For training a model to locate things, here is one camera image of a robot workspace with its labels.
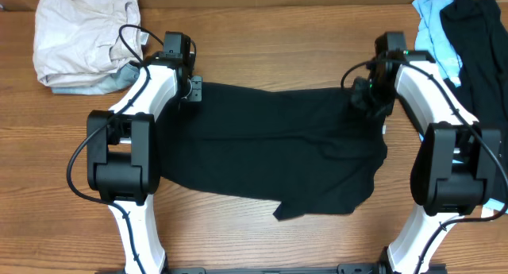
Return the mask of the black t-shirt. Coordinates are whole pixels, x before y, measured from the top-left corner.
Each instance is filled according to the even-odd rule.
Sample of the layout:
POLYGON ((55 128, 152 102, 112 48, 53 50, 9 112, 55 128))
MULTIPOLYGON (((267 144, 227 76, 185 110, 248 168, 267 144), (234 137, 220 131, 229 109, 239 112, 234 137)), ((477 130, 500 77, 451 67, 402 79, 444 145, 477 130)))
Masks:
POLYGON ((156 120, 161 174, 183 187, 275 200, 278 220, 351 214, 387 156, 382 118, 338 88, 262 91, 205 83, 156 120))

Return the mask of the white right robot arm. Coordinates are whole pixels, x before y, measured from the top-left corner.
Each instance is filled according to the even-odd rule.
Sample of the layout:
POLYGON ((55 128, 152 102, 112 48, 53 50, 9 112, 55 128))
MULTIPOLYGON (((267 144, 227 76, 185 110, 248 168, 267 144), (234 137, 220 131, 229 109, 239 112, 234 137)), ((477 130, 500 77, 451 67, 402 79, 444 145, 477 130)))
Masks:
POLYGON ((387 106, 399 98, 423 134, 410 173, 413 210, 372 271, 444 273, 444 265, 430 260, 454 226, 493 221, 507 211, 472 216, 489 201, 496 175, 507 176, 499 160, 501 133, 482 127, 462 107, 428 52, 383 52, 363 65, 370 71, 368 84, 352 91, 369 106, 387 106))

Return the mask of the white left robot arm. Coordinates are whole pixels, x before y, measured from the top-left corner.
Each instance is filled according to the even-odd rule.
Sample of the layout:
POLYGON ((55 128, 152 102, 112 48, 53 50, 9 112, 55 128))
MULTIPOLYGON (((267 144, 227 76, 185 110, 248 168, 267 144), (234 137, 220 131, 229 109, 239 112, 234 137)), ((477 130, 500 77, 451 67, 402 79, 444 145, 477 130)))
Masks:
POLYGON ((87 179, 117 223, 124 273, 165 273, 154 194, 160 183, 156 119, 168 103, 200 100, 194 52, 157 52, 127 94, 87 119, 87 179))

